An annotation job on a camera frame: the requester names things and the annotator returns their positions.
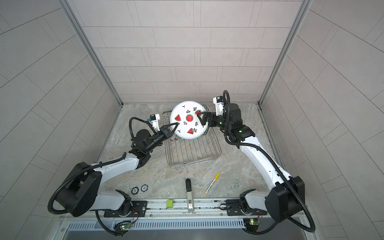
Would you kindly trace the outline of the watermelon pattern white plate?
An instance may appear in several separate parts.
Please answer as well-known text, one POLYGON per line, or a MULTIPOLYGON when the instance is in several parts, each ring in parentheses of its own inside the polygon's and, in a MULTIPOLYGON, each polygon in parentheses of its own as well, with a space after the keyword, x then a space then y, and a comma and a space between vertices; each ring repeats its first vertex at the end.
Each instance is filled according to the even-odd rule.
POLYGON ((185 101, 174 107, 169 120, 170 129, 181 139, 194 140, 208 131, 208 123, 203 125, 198 114, 206 108, 194 101, 185 101))

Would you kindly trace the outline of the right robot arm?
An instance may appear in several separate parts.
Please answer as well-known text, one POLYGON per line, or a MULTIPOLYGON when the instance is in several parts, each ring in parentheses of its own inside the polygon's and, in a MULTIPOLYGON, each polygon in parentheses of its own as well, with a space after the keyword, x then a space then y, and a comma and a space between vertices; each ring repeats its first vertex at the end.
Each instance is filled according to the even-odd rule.
POLYGON ((314 233, 316 225, 305 203, 304 181, 292 177, 267 153, 251 128, 243 124, 241 110, 231 103, 227 90, 214 98, 214 104, 216 112, 199 113, 200 122, 210 128, 220 128, 226 143, 237 147, 251 160, 270 190, 267 194, 248 190, 240 195, 237 206, 243 214, 265 211, 274 220, 272 226, 263 231, 252 230, 252 223, 249 223, 245 232, 266 234, 278 223, 289 220, 304 231, 314 233))

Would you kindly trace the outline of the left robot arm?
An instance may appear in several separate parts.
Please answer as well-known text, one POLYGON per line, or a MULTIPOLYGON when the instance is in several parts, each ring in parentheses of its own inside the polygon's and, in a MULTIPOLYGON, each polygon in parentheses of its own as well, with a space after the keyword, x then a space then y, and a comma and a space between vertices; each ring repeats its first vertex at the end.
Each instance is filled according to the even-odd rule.
POLYGON ((79 217, 88 211, 110 211, 125 217, 132 212, 132 199, 121 190, 101 191, 106 181, 143 167, 154 148, 172 137, 179 123, 160 127, 153 135, 147 129, 132 135, 132 149, 115 160, 88 165, 81 162, 72 169, 48 201, 48 212, 53 215, 71 214, 79 217))

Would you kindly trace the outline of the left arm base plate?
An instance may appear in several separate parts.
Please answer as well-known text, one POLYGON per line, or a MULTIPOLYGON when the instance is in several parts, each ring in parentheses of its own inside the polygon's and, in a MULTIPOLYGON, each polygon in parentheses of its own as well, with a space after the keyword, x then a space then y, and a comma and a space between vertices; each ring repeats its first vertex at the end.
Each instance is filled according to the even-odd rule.
POLYGON ((105 210, 104 218, 141 218, 147 211, 148 201, 131 201, 123 203, 118 210, 105 210))

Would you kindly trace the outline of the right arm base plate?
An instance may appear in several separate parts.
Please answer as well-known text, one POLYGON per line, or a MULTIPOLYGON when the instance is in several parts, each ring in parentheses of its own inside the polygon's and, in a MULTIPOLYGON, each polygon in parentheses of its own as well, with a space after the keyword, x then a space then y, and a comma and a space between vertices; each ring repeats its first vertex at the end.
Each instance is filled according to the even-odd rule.
POLYGON ((228 216, 266 216, 268 212, 259 209, 242 208, 240 199, 226 200, 220 204, 219 209, 225 211, 228 216))

